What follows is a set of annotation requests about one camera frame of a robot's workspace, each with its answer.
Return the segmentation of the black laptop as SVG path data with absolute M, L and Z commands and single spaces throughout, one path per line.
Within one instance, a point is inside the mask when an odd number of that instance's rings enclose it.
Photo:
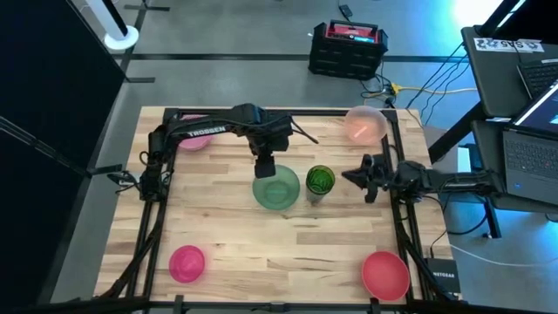
M 534 99 L 558 79 L 558 58 L 519 63 L 517 69 L 529 98 Z

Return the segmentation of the black pillar with white base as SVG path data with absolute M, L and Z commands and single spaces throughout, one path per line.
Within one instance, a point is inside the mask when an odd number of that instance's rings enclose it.
M 103 42 L 107 48 L 124 51 L 137 44 L 139 31 L 124 22 L 112 0 L 85 0 L 85 4 L 105 30 Z

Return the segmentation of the green translucent plastic cup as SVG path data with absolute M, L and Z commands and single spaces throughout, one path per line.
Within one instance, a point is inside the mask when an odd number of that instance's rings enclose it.
M 312 167 L 306 175 L 306 188 L 315 195 L 326 195 L 334 187 L 336 176 L 324 165 Z

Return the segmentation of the red plastic bowl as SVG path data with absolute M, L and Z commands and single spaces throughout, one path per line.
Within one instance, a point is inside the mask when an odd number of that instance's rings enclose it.
M 410 289 L 408 267 L 389 251 L 376 251 L 362 264 L 361 278 L 366 290 L 380 301 L 397 301 Z

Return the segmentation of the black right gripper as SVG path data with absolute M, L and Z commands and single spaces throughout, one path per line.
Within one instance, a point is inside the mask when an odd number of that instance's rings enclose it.
M 342 176 L 348 178 L 348 181 L 357 187 L 366 190 L 364 197 L 366 203 L 374 203 L 378 196 L 378 190 L 383 189 L 385 191 L 389 188 L 392 171 L 388 169 L 383 154 L 365 154 L 361 162 L 361 168 L 343 171 Z

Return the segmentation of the black network switch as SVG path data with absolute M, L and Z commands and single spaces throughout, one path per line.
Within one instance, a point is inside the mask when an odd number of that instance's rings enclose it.
M 425 261 L 440 285 L 452 294 L 461 293 L 457 263 L 454 260 L 426 258 Z

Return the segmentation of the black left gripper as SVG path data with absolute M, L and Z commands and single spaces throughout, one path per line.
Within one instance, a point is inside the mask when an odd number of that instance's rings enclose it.
M 273 152 L 285 152 L 289 147 L 291 127 L 263 129 L 259 133 L 248 135 L 248 146 L 255 160 L 255 177 L 261 179 L 276 174 L 275 157 Z

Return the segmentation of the green plastic bowl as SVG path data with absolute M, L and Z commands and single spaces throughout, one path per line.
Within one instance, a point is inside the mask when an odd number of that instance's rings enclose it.
M 276 174 L 252 182 L 256 201 L 266 209 L 285 210 L 290 208 L 300 194 L 301 184 L 297 174 L 289 167 L 276 165 Z

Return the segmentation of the black desk with sticker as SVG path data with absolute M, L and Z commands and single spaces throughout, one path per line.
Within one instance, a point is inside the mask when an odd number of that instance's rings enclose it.
M 478 51 L 473 27 L 461 29 L 484 114 L 488 118 L 510 118 L 530 102 L 517 65 L 522 62 L 558 58 L 558 45 L 543 44 L 544 52 Z

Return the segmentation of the magenta plastic bowl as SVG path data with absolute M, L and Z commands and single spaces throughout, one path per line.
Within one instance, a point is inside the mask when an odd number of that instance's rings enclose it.
M 205 256 L 201 249 L 193 245 L 185 245 L 171 255 L 168 270 L 176 282 L 192 283 L 201 276 L 205 264 Z

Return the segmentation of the open grey laptop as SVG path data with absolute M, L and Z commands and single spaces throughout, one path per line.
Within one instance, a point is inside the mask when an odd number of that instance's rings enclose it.
M 506 190 L 558 206 L 558 80 L 502 132 Z

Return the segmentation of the light pink plastic bowl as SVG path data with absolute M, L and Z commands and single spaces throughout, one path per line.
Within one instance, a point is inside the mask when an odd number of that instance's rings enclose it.
M 179 148 L 190 152 L 199 151 L 208 146 L 213 139 L 213 135 L 206 135 L 193 139 L 183 140 L 179 143 Z

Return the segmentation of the black laptop desk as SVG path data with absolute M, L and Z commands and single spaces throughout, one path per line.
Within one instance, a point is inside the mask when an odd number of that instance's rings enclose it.
M 497 192 L 489 196 L 498 209 L 558 215 L 558 206 L 509 195 L 506 192 L 505 162 L 502 131 L 505 123 L 476 120 L 471 124 L 484 170 L 491 171 Z

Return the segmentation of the red black power station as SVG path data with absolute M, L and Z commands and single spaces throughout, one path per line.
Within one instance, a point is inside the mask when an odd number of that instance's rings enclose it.
M 388 52 L 388 39 L 376 24 L 320 23 L 313 29 L 308 69 L 329 77 L 373 79 Z

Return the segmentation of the peach translucent plastic bowl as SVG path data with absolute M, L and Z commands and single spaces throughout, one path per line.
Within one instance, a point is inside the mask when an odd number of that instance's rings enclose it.
M 358 145 L 376 145 L 387 134 L 387 118 L 377 108 L 355 106 L 344 116 L 345 132 Z

